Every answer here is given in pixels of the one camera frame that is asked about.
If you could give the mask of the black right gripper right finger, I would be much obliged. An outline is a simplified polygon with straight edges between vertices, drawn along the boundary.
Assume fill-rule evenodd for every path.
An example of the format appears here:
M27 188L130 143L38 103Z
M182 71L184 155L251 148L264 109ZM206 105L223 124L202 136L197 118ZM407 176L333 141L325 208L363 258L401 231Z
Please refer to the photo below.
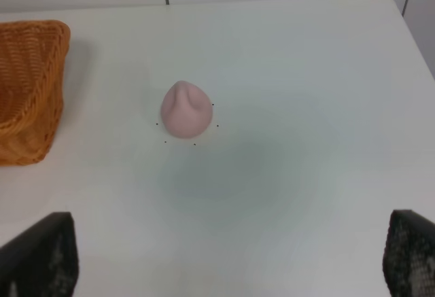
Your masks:
M391 213L383 254L391 296L434 295L434 223L412 210Z

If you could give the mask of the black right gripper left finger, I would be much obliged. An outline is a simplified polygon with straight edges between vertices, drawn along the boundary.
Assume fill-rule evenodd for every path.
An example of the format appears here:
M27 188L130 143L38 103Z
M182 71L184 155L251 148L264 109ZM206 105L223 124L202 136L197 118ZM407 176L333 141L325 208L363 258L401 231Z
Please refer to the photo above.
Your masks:
M79 273L69 212L51 213L1 246L2 296L72 296Z

